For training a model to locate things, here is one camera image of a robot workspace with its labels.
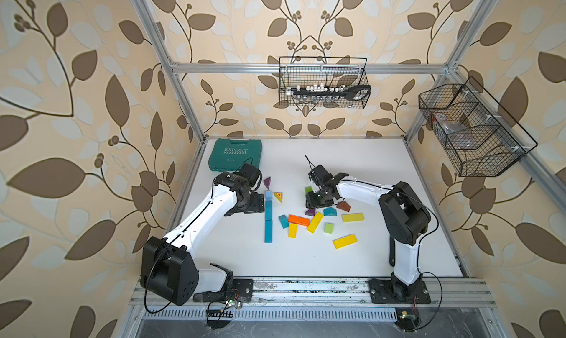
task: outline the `wall-mounted basket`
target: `wall-mounted basket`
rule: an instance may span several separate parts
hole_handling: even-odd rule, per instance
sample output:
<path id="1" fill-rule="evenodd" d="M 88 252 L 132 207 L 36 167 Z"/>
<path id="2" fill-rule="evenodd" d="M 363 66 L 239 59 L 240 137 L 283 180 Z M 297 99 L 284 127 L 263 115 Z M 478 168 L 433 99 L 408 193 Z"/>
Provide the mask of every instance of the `wall-mounted basket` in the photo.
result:
<path id="1" fill-rule="evenodd" d="M 497 102 L 500 115 L 481 102 L 478 90 Z M 473 77 L 421 93 L 419 109 L 462 177 L 499 176 L 538 145 Z M 528 142 L 514 136 L 519 134 Z"/>
<path id="2" fill-rule="evenodd" d="M 364 108 L 371 93 L 366 63 L 366 58 L 280 57 L 278 107 Z M 323 90 L 307 89 L 315 85 Z"/>

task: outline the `wallpaper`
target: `wallpaper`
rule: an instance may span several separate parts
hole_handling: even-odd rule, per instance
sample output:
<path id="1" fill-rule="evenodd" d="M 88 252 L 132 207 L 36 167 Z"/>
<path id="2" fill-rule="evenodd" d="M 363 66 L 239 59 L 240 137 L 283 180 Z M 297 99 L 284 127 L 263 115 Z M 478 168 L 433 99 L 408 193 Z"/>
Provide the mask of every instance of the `wallpaper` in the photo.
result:
<path id="1" fill-rule="evenodd" d="M 0 20 L 0 336 L 110 337 L 196 141 L 128 0 Z"/>
<path id="2" fill-rule="evenodd" d="M 479 0 L 147 0 L 172 59 L 444 63 Z"/>
<path id="3" fill-rule="evenodd" d="M 565 3 L 501 0 L 461 66 L 526 126 L 539 142 L 533 152 L 562 180 Z M 457 177 L 424 126 L 412 150 L 471 275 L 486 279 L 508 332 L 518 338 L 566 336 L 564 214 L 520 164 L 496 178 Z"/>

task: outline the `ventilation grille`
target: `ventilation grille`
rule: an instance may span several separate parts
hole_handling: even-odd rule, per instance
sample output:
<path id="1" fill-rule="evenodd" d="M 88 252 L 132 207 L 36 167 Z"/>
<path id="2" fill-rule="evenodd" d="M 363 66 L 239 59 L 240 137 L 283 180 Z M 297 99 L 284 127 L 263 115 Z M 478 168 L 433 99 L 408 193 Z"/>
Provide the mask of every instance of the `ventilation grille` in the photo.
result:
<path id="1" fill-rule="evenodd" d="M 150 306 L 150 310 L 158 309 L 160 306 Z M 145 319 L 166 320 L 204 320 L 206 318 L 205 307 L 179 307 L 165 309 L 157 314 L 144 314 Z M 321 307 L 254 307 L 244 306 L 241 310 L 231 308 L 233 319 L 240 321 L 386 321 L 395 322 L 397 316 L 395 309 L 387 307 L 343 307 L 332 308 Z"/>

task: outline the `white table surface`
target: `white table surface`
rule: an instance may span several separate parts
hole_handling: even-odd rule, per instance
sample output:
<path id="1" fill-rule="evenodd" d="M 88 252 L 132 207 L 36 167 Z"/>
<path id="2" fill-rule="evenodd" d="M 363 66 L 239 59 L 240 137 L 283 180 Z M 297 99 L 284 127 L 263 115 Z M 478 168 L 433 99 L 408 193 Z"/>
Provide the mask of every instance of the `white table surface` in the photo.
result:
<path id="1" fill-rule="evenodd" d="M 189 195 L 184 216 L 202 202 L 219 172 L 208 168 L 216 140 L 209 140 Z M 343 223 L 338 216 L 323 217 L 314 234 L 297 226 L 297 237 L 288 237 L 279 215 L 305 216 L 305 192 L 310 168 L 304 155 L 332 174 L 344 172 L 362 181 L 394 185 L 404 181 L 431 207 L 421 180 L 401 139 L 267 139 L 261 141 L 260 170 L 271 177 L 270 190 L 283 192 L 281 204 L 273 197 L 273 243 L 264 243 L 265 214 L 234 214 L 223 217 L 196 253 L 197 266 L 220 264 L 236 276 L 389 276 L 389 233 L 381 210 L 348 199 L 350 213 L 363 213 L 365 221 Z M 258 192 L 265 192 L 261 185 Z M 334 224 L 332 234 L 324 224 Z M 428 231 L 436 226 L 432 217 Z M 335 249 L 332 241 L 355 234 L 358 242 Z M 421 271 L 437 276 L 462 277 L 442 228 L 427 236 L 421 246 Z"/>

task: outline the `green block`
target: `green block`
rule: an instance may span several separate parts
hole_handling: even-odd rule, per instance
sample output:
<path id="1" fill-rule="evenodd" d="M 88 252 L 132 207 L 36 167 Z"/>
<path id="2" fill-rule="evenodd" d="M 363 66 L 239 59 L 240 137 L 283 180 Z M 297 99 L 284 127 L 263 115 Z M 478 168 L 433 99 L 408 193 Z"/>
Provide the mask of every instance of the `green block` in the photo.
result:
<path id="1" fill-rule="evenodd" d="M 326 232 L 327 234 L 331 234 L 333 231 L 334 231 L 334 224 L 327 222 L 324 225 L 324 232 Z"/>

